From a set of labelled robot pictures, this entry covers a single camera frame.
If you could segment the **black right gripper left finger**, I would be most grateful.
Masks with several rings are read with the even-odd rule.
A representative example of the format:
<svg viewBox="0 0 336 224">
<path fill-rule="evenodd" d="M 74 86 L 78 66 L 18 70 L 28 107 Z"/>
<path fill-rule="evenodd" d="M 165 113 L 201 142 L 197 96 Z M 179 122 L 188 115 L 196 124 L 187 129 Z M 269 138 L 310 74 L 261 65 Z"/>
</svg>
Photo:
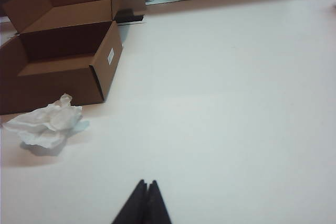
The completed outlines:
<svg viewBox="0 0 336 224">
<path fill-rule="evenodd" d="M 112 224 L 142 223 L 146 205 L 147 184 L 142 179 L 114 218 Z"/>
</svg>

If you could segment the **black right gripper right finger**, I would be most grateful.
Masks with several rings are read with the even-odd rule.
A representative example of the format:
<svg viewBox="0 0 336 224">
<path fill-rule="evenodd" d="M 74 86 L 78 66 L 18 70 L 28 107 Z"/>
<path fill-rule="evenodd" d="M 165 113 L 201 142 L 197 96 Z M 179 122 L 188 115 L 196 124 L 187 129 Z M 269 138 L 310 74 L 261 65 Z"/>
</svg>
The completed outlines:
<svg viewBox="0 0 336 224">
<path fill-rule="evenodd" d="M 172 223 L 156 180 L 154 180 L 148 188 L 146 196 L 145 223 Z"/>
</svg>

